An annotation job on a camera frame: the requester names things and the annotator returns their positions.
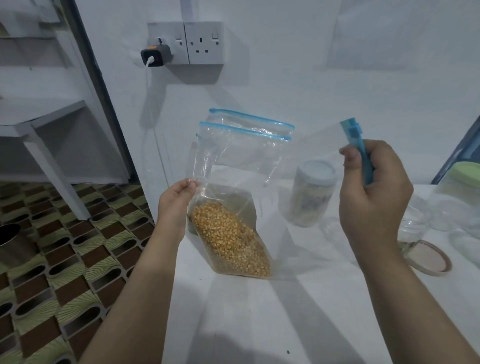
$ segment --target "plastic jar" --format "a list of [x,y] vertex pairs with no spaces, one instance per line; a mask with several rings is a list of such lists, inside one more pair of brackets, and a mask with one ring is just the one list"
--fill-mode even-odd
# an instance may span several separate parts
[[457,162],[438,183],[428,199],[432,228],[451,231],[462,227],[473,235],[480,233],[480,164]]
[[427,201],[414,194],[408,202],[398,229],[398,247],[404,255],[430,228],[431,219],[432,214]]
[[298,226],[315,225],[325,212],[335,189],[335,168],[324,160],[301,163],[293,181],[290,218]]

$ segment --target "double power socket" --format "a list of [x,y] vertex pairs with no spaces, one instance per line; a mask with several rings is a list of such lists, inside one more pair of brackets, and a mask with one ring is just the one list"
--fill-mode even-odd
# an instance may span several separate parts
[[148,23],[149,44],[170,47],[172,64],[224,64],[222,22]]

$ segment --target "patterned floor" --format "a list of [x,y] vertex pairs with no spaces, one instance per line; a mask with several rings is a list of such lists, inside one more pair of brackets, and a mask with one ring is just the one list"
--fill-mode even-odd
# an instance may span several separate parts
[[89,221],[49,183],[0,182],[0,223],[19,223],[40,251],[0,265],[0,364],[76,363],[152,234],[140,185],[74,188]]

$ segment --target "brown rim lid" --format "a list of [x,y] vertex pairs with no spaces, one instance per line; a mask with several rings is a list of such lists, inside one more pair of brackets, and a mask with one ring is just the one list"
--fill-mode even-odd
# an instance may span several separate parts
[[452,261],[438,246],[418,240],[405,256],[408,264],[429,276],[444,276],[452,270]]

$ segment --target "forearm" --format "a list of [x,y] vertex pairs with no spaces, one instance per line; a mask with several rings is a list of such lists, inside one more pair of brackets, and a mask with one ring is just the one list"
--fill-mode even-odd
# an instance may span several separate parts
[[177,245],[156,229],[81,364],[160,363]]
[[480,363],[400,254],[384,254],[381,261],[362,260],[360,266],[395,364]]

